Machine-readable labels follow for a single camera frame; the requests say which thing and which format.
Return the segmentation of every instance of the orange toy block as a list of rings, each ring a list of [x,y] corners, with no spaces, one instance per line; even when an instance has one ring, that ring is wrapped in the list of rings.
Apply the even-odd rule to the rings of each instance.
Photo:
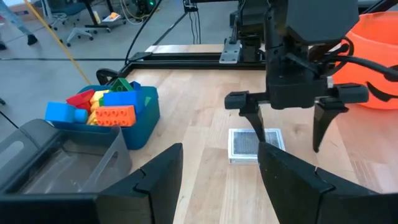
[[[136,123],[134,106],[102,106],[95,110],[99,126],[132,126]]]

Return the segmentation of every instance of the toy building block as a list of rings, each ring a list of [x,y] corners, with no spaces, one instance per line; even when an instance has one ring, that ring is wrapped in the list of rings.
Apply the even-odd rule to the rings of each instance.
[[[132,126],[136,123],[134,106],[102,106],[95,110],[100,126]]]
[[[44,119],[47,121],[60,121],[68,123],[86,123],[87,110],[78,109],[66,103],[47,103]]]
[[[125,78],[118,78],[110,88],[111,91],[132,91],[132,86]]]
[[[147,106],[149,102],[150,102],[150,97],[149,96],[145,97],[145,106]]]
[[[90,114],[90,116],[87,119],[86,124],[89,124],[89,125],[97,125],[98,124],[97,117],[96,117],[95,113]]]
[[[91,97],[90,103],[93,104],[94,102],[99,101],[100,98],[104,96],[104,93],[109,93],[109,90],[95,91],[93,97]]]
[[[93,113],[95,111],[95,109],[100,107],[100,103],[98,101],[95,101],[91,104],[91,108],[90,111]]]
[[[67,103],[73,106],[76,106],[79,109],[87,110],[87,113],[90,113],[90,100],[93,97],[95,91],[94,90],[87,90],[83,93],[76,94],[71,96],[67,99]]]
[[[141,84],[138,83],[138,82],[136,82],[136,81],[133,81],[132,83],[130,83],[130,85],[131,85],[132,88],[133,88],[134,90],[136,90],[136,91],[141,90]]]
[[[145,108],[145,96],[142,91],[111,92],[104,94],[105,106],[133,105],[136,114]]]
[[[99,103],[99,106],[105,106],[105,104],[104,104],[104,97],[101,97],[101,98],[98,100],[98,103]]]

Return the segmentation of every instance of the metal mesh square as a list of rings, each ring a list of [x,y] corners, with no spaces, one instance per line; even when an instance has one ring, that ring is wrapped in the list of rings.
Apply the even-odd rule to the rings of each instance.
[[[280,129],[265,129],[266,141],[279,149],[285,150]],[[229,161],[230,163],[257,162],[259,140],[253,129],[229,130]]]

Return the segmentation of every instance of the gray plastic bin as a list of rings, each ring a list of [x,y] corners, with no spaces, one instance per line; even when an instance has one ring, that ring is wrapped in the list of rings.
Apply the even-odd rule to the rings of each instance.
[[[41,119],[0,142],[0,193],[99,192],[127,176],[131,159],[121,129],[56,129]]]

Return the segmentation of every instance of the office chair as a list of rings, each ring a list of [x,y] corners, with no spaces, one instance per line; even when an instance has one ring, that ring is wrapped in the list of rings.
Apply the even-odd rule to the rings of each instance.
[[[34,4],[36,7],[42,7],[41,1],[37,1]],[[76,21],[79,21],[80,13],[86,9],[85,4],[82,2],[64,2],[59,0],[49,0],[49,6],[51,8],[53,18],[55,19],[49,25],[49,27],[53,28],[54,30],[58,30],[56,24],[61,22],[63,25],[65,25],[65,22],[72,17],[77,17]],[[67,46],[71,46],[70,41],[76,36],[80,39],[81,35],[86,35],[89,37],[90,40],[93,40],[93,36],[88,32],[88,30],[90,29],[91,28],[77,27],[76,22],[73,22],[73,29],[69,33],[66,40]]]

